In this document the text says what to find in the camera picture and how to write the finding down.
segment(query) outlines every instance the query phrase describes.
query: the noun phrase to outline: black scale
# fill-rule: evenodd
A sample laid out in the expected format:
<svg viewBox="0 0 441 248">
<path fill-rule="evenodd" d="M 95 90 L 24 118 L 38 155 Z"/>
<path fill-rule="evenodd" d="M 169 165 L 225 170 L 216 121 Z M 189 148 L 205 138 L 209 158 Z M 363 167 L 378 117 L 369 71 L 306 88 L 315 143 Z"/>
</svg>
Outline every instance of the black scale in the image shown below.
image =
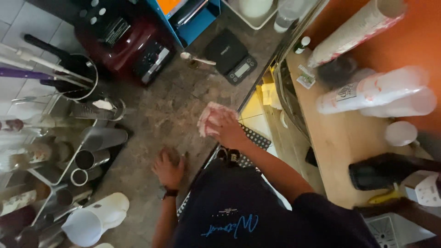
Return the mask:
<svg viewBox="0 0 441 248">
<path fill-rule="evenodd" d="M 257 61 L 228 29 L 205 47 L 204 55 L 208 60 L 216 62 L 217 71 L 232 85 L 238 85 L 257 67 Z"/>
</svg>

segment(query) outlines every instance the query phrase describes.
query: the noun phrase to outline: spoon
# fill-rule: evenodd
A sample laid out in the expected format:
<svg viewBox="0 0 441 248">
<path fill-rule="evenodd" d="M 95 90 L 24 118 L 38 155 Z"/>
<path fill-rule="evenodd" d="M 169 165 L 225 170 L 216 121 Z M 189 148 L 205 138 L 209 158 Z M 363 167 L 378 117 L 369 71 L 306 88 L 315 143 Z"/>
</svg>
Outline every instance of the spoon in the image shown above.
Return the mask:
<svg viewBox="0 0 441 248">
<path fill-rule="evenodd" d="M 210 65 L 216 65 L 216 62 L 214 61 L 210 61 L 210 60 L 202 60 L 202 59 L 198 59 L 195 58 L 193 55 L 191 55 L 190 53 L 187 52 L 183 52 L 181 53 L 181 58 L 184 60 L 196 60 L 205 64 L 210 64 Z"/>
</svg>

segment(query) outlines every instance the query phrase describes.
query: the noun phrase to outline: dark t-shirt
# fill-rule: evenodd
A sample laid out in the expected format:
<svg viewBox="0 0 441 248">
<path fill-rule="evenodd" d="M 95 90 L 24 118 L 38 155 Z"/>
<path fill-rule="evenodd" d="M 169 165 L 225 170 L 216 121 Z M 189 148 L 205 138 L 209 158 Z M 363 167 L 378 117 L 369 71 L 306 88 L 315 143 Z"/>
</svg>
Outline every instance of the dark t-shirt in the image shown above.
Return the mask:
<svg viewBox="0 0 441 248">
<path fill-rule="evenodd" d="M 281 204 L 254 168 L 213 161 L 195 182 L 173 247 L 378 248 L 361 215 L 304 193 Z"/>
</svg>

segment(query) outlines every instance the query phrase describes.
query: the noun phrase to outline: purple knife handle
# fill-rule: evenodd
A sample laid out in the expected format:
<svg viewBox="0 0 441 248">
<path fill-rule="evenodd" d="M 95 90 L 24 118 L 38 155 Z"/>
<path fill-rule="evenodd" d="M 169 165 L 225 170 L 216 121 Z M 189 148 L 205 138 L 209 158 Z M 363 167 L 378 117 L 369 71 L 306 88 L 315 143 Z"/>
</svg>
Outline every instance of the purple knife handle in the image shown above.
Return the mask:
<svg viewBox="0 0 441 248">
<path fill-rule="evenodd" d="M 9 69 L 4 67 L 0 67 L 0 77 L 54 80 L 54 77 L 42 72 Z"/>
</svg>

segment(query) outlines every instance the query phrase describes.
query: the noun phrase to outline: cloth rag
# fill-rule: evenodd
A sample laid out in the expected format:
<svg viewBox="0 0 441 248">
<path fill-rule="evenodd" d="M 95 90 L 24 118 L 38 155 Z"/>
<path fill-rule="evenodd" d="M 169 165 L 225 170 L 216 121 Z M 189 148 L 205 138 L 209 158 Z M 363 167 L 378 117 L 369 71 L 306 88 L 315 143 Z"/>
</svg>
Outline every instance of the cloth rag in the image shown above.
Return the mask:
<svg viewBox="0 0 441 248">
<path fill-rule="evenodd" d="M 207 123 L 211 122 L 212 124 L 219 125 L 220 118 L 227 112 L 233 113 L 236 119 L 239 118 L 239 114 L 235 110 L 229 109 L 219 103 L 209 102 L 204 111 L 202 111 L 198 121 L 199 134 L 201 137 L 219 134 L 217 131 L 208 127 Z"/>
</svg>

